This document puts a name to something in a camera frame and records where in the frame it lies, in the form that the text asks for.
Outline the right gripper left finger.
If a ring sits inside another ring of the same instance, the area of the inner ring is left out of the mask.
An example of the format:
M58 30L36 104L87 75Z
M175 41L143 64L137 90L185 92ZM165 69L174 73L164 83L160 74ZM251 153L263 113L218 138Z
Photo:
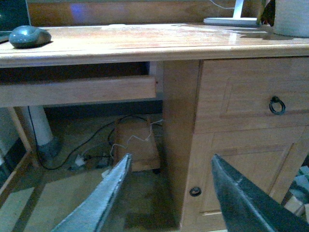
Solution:
M53 232L99 232L131 171L132 155L125 154L95 190L64 218Z

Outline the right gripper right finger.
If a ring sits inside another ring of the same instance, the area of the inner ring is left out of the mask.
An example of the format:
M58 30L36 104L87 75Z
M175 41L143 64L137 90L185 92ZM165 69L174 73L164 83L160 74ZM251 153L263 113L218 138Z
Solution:
M307 232L309 225L222 157L211 159L215 193L229 232Z

